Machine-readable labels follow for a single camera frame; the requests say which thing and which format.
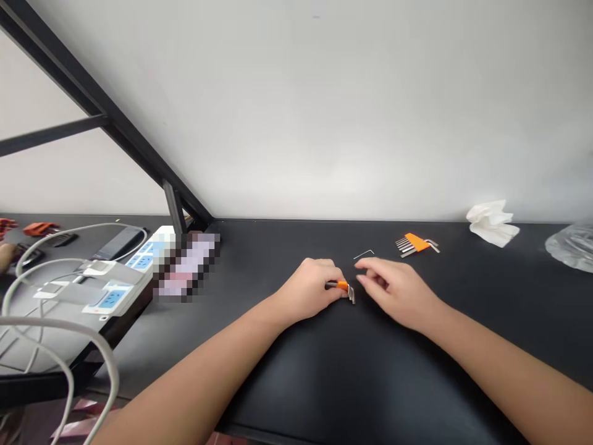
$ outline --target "black device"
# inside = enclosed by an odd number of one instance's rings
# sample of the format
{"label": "black device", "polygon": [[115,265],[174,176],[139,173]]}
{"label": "black device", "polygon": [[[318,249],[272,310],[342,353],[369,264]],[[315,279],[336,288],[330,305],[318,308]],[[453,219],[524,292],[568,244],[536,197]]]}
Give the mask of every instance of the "black device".
{"label": "black device", "polygon": [[[12,264],[13,265],[16,265],[19,262],[20,257],[23,256],[23,253],[25,253],[29,249],[29,247],[31,247],[31,245],[30,244],[25,244],[25,243],[18,243],[16,245],[14,256],[12,257]],[[23,267],[29,267],[29,266],[34,265],[37,261],[39,261],[40,259],[42,259],[44,256],[45,256],[45,253],[43,253],[42,250],[35,249],[27,257],[27,259],[23,263]]]}
{"label": "black device", "polygon": [[91,260],[113,260],[139,243],[142,239],[142,236],[143,232],[141,229],[137,227],[126,227],[111,241],[101,247],[91,257]]}
{"label": "black device", "polygon": [[45,244],[50,247],[63,247],[70,244],[76,238],[78,238],[77,234],[59,234],[53,238],[48,239]]}

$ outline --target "allen key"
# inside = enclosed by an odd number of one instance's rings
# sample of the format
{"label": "allen key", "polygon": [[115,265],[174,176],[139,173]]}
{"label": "allen key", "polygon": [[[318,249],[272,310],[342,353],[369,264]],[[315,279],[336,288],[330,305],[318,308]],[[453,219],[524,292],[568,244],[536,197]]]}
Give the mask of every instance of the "allen key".
{"label": "allen key", "polygon": [[412,233],[407,233],[404,238],[397,240],[395,245],[402,253],[402,258],[405,258],[414,252],[420,252],[421,250],[424,250],[428,247],[432,247],[437,253],[440,253],[440,250],[437,248],[437,243],[429,239],[423,240]]}
{"label": "allen key", "polygon": [[371,249],[367,250],[366,252],[361,253],[360,255],[355,256],[354,258],[352,258],[353,260],[357,259],[359,256],[363,256],[365,253],[369,253],[371,252],[373,255],[375,254]]}

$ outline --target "forearm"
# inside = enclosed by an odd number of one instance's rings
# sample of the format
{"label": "forearm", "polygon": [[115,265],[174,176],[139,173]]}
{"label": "forearm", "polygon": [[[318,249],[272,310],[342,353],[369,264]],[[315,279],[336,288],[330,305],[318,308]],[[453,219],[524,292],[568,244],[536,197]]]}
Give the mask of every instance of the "forearm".
{"label": "forearm", "polygon": [[464,314],[444,305],[422,330],[453,357],[527,440],[593,438],[593,393]]}
{"label": "forearm", "polygon": [[274,310],[266,299],[199,346],[132,400],[93,444],[205,443],[237,389],[288,326]]}

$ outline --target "orange tool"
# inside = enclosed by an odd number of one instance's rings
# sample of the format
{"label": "orange tool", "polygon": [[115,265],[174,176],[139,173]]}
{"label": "orange tool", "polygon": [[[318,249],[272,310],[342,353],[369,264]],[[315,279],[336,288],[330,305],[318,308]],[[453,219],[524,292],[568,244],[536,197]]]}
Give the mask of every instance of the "orange tool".
{"label": "orange tool", "polygon": [[337,287],[338,289],[344,290],[348,293],[348,299],[352,302],[352,304],[356,304],[356,299],[354,297],[354,288],[349,285],[345,281],[328,281],[326,283],[326,289],[330,287]]}
{"label": "orange tool", "polygon": [[34,222],[23,229],[27,236],[38,237],[57,232],[58,225],[51,222]]}
{"label": "orange tool", "polygon": [[420,252],[427,247],[432,247],[437,253],[440,253],[440,250],[437,249],[439,245],[434,241],[428,239],[423,240],[412,233],[407,233],[405,238],[396,241],[395,245],[402,252],[402,258],[405,258],[414,252]]}

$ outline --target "power cord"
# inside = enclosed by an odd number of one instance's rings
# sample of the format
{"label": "power cord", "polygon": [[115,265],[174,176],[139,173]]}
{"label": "power cord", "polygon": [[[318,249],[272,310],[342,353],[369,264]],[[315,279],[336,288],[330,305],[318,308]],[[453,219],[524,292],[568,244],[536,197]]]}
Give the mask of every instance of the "power cord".
{"label": "power cord", "polygon": [[[142,238],[142,241],[141,241],[141,242],[140,242],[138,245],[134,246],[134,248],[133,248],[133,249],[131,249],[129,252],[126,252],[125,254],[123,254],[123,255],[119,256],[118,258],[116,258],[116,259],[115,259],[115,260],[113,260],[113,261],[119,261],[119,260],[121,260],[121,259],[125,258],[126,256],[133,254],[133,253],[134,253],[136,250],[138,250],[138,249],[139,249],[139,248],[140,248],[140,247],[141,247],[141,246],[142,246],[142,245],[143,245],[143,244],[146,242],[146,240],[148,239],[148,233],[147,233],[146,229],[144,229],[143,227],[136,227],[136,226],[131,226],[130,224],[124,224],[124,223],[122,223],[122,222],[115,222],[115,223],[114,223],[114,222],[102,222],[102,223],[100,223],[100,224],[92,224],[92,225],[90,225],[90,226],[82,226],[82,227],[76,227],[75,229],[68,229],[68,230],[66,230],[66,231],[60,231],[60,232],[58,232],[58,233],[55,233],[55,234],[52,234],[52,235],[48,235],[48,236],[46,236],[46,237],[44,237],[44,238],[40,239],[39,241],[35,242],[35,243],[34,243],[34,244],[31,246],[31,247],[29,247],[29,248],[28,248],[28,249],[27,249],[27,250],[26,250],[26,251],[23,253],[23,255],[20,257],[19,261],[17,262],[17,266],[16,266],[16,269],[15,269],[15,275],[17,276],[17,278],[19,278],[19,277],[21,277],[21,276],[23,276],[23,275],[24,275],[24,272],[23,272],[23,263],[24,263],[24,262],[27,260],[27,257],[28,257],[28,256],[29,256],[29,255],[30,255],[30,254],[31,254],[31,253],[32,253],[32,252],[33,252],[33,251],[34,251],[34,250],[35,250],[35,249],[36,249],[38,246],[40,246],[41,244],[45,243],[47,240],[49,240],[49,239],[51,239],[51,238],[54,238],[54,237],[57,237],[57,236],[59,236],[59,235],[64,235],[64,234],[68,234],[68,233],[74,233],[74,232],[80,232],[80,231],[83,231],[83,230],[87,230],[87,229],[93,229],[93,228],[96,228],[96,227],[103,227],[103,226],[122,226],[122,227],[134,227],[134,228],[140,229],[140,230],[142,231],[142,233],[144,233],[144,237]],[[85,261],[87,261],[87,260],[83,260],[83,259],[81,259],[81,258],[70,258],[70,260],[74,260],[74,261],[80,261],[80,262],[82,262],[82,263],[84,263]],[[47,261],[47,262],[45,262],[45,263],[42,263],[42,264],[40,264],[40,265],[36,266],[35,268],[32,268],[32,269],[30,269],[28,272],[32,271],[33,269],[37,269],[37,268],[39,268],[40,266],[47,266],[47,265],[53,264],[54,262],[57,262],[57,261],[62,261],[62,260],[52,260],[52,261]],[[53,278],[53,279],[51,279],[51,280],[49,280],[49,281],[54,281],[54,280],[56,280],[56,279],[64,278],[64,277],[66,277],[66,276],[73,275],[73,274],[77,274],[77,273],[76,273],[76,272],[73,272],[73,273],[70,273],[70,274],[62,275],[62,276],[59,276],[59,277],[57,277],[57,278]],[[23,282],[24,282],[24,283],[26,283],[26,284],[28,284],[29,286],[34,286],[32,283],[28,282],[28,280],[24,280],[24,276],[23,276]],[[40,304],[39,304],[39,306],[38,306],[38,309],[39,309],[39,313],[40,313],[40,318],[43,318],[43,303],[40,303]],[[10,330],[10,329],[7,329],[7,330],[6,330],[6,331],[4,331],[2,334],[0,334],[0,340],[1,340],[1,339],[4,337],[4,335],[6,335],[6,332],[8,332],[9,330]],[[40,328],[40,329],[39,329],[39,338],[38,338],[38,343],[41,343],[41,341],[42,341],[42,340],[43,340],[43,328]],[[26,367],[26,369],[25,369],[25,371],[24,371],[24,373],[25,373],[25,374],[28,374],[28,373],[31,371],[31,369],[33,368],[33,366],[34,366],[34,364],[35,364],[35,360],[37,359],[37,355],[38,355],[38,348],[37,348],[37,347],[35,347],[35,348],[33,349],[33,352],[31,353],[31,357],[30,357],[30,359],[29,359],[29,363],[28,363],[28,365],[27,365],[27,367]]]}
{"label": "power cord", "polygon": [[107,341],[101,337],[97,332],[94,330],[83,326],[82,324],[72,323],[70,321],[64,320],[53,320],[50,318],[30,318],[30,317],[14,317],[14,316],[0,316],[0,326],[12,326],[16,335],[26,340],[28,342],[33,343],[43,352],[48,354],[51,358],[53,358],[56,363],[62,368],[64,374],[66,374],[66,380],[68,381],[68,395],[66,399],[66,407],[64,408],[64,415],[62,416],[62,421],[56,430],[56,435],[51,442],[51,445],[56,445],[58,440],[60,439],[60,435],[62,434],[62,430],[66,425],[66,421],[68,420],[68,414],[70,413],[70,409],[72,407],[72,399],[74,398],[74,376],[72,375],[72,371],[66,363],[58,356],[58,354],[50,347],[45,346],[44,344],[37,343],[36,340],[22,334],[16,326],[39,326],[43,328],[59,328],[59,329],[66,329],[67,331],[75,332],[82,334],[88,338],[95,344],[103,359],[105,360],[105,366],[107,367],[107,373],[109,375],[109,379],[111,380],[111,388],[109,390],[109,397],[107,398],[107,402],[105,403],[105,408],[101,412],[101,415],[97,419],[93,429],[89,433],[88,437],[86,438],[84,445],[90,445],[95,434],[101,427],[101,424],[109,414],[113,403],[117,397],[117,392],[119,390],[119,372],[117,371],[116,365],[116,358],[113,355],[113,351],[109,347]]}
{"label": "power cord", "polygon": [[[2,311],[1,311],[2,316],[0,316],[0,326],[11,326],[11,327],[9,329],[5,330],[2,334],[0,334],[0,340],[6,335],[6,333],[8,331],[13,331],[18,338],[28,341],[35,346],[35,348],[33,349],[32,356],[31,356],[29,363],[27,365],[27,368],[25,369],[25,373],[28,373],[33,368],[35,359],[38,355],[38,351],[42,350],[43,352],[48,354],[51,358],[53,358],[53,360],[60,366],[60,368],[62,369],[62,371],[64,371],[64,374],[66,375],[66,380],[68,382],[68,394],[67,394],[67,398],[66,398],[66,406],[64,408],[64,415],[62,416],[62,421],[60,422],[60,425],[58,426],[58,429],[56,430],[56,434],[54,436],[54,439],[53,439],[51,445],[56,445],[58,440],[60,439],[60,435],[62,434],[62,431],[63,431],[66,421],[68,419],[68,415],[72,408],[72,401],[74,398],[74,376],[72,375],[72,371],[70,370],[68,365],[65,363],[65,361],[63,361],[52,348],[41,343],[41,341],[43,340],[43,328],[66,329],[68,331],[72,331],[75,333],[82,334],[86,337],[89,337],[91,339],[91,341],[97,346],[97,348],[103,355],[103,359],[105,360],[105,365],[107,366],[107,373],[109,375],[109,379],[111,380],[111,389],[109,391],[109,397],[107,398],[105,408],[103,408],[101,415],[97,419],[97,422],[95,423],[93,429],[91,430],[88,437],[86,438],[84,445],[89,445],[92,442],[95,434],[97,433],[97,431],[103,424],[103,421],[107,417],[107,415],[108,415],[109,411],[111,410],[111,407],[113,406],[113,403],[117,397],[117,392],[119,390],[119,373],[117,371],[115,356],[113,355],[113,351],[111,350],[111,348],[109,347],[109,344],[105,341],[105,339],[100,334],[95,332],[94,330],[87,328],[86,326],[83,326],[81,324],[71,323],[69,321],[43,318],[44,317],[44,314],[43,314],[44,302],[42,302],[42,301],[39,302],[39,306],[37,308],[40,312],[39,318],[28,317],[28,315],[31,315],[33,312],[35,312],[35,309],[30,311],[27,314],[27,316],[24,316],[24,317],[9,316],[10,304],[11,304],[12,296],[13,296],[16,288],[19,286],[19,284],[21,282],[25,282],[25,278],[27,276],[31,275],[33,272],[40,269],[41,267],[45,267],[47,265],[58,263],[58,262],[63,262],[63,261],[79,261],[82,263],[86,261],[81,258],[61,258],[58,260],[47,261],[45,263],[42,263],[38,266],[35,266],[35,267],[29,269],[26,272],[23,272],[23,263],[27,260],[28,256],[31,255],[31,253],[36,248],[38,248],[41,244],[45,243],[49,239],[56,237],[56,236],[64,235],[64,234],[68,234],[68,233],[79,232],[82,230],[92,229],[94,227],[102,227],[102,226],[134,227],[129,224],[122,224],[122,223],[118,223],[118,222],[115,222],[115,223],[114,222],[104,222],[101,224],[92,224],[90,226],[83,226],[83,227],[78,227],[76,229],[69,229],[66,231],[61,231],[56,234],[52,234],[52,235],[42,238],[41,240],[35,242],[31,247],[29,247],[25,251],[25,253],[23,253],[23,255],[20,257],[19,261],[17,262],[16,269],[15,269],[15,274],[16,274],[17,278],[11,284],[11,286],[8,288],[8,290],[6,291],[6,294],[4,296],[4,301],[2,302]],[[116,258],[114,261],[119,261],[119,260],[125,258],[126,256],[134,253],[146,242],[146,240],[148,239],[147,231],[142,227],[138,227],[138,228],[141,229],[142,232],[144,233],[143,240],[137,246],[135,246],[131,251],[127,252],[125,255],[122,255],[122,256]],[[28,337],[27,335],[25,335],[25,333],[18,330],[16,328],[16,326],[39,326],[40,335],[39,335],[38,340],[34,340],[34,339]]]}

